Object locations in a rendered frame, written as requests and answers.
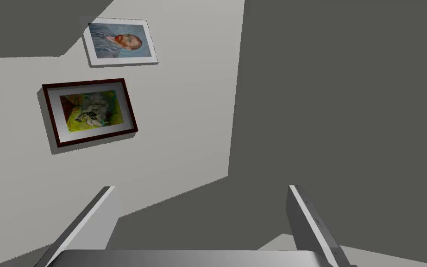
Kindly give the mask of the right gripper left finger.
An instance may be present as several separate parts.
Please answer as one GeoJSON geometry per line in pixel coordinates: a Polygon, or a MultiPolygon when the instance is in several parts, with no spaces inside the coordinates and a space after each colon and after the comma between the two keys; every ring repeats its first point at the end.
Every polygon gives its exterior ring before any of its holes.
{"type": "Polygon", "coordinates": [[[120,215],[117,188],[104,186],[49,246],[34,267],[48,267],[64,250],[105,249],[120,215]]]}

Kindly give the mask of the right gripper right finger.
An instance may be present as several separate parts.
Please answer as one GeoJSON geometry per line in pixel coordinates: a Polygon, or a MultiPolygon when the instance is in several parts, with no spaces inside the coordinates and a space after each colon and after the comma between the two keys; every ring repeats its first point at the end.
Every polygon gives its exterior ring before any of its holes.
{"type": "Polygon", "coordinates": [[[298,250],[316,253],[331,267],[352,267],[305,190],[298,185],[289,186],[286,214],[298,250]]]}

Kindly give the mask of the dark framed green painting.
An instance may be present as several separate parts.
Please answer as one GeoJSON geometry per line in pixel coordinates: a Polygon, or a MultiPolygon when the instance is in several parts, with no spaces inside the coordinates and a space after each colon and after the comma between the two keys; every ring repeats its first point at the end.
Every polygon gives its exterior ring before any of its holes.
{"type": "Polygon", "coordinates": [[[138,132],[123,78],[43,84],[45,127],[59,153],[132,138],[138,132]]]}

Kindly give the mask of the white framed portrait painting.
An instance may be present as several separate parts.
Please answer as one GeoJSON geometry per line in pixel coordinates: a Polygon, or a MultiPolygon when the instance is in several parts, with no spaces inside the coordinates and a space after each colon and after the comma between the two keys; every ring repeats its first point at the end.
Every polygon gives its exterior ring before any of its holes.
{"type": "Polygon", "coordinates": [[[159,64],[145,19],[97,17],[84,23],[82,37],[93,68],[159,64]]]}

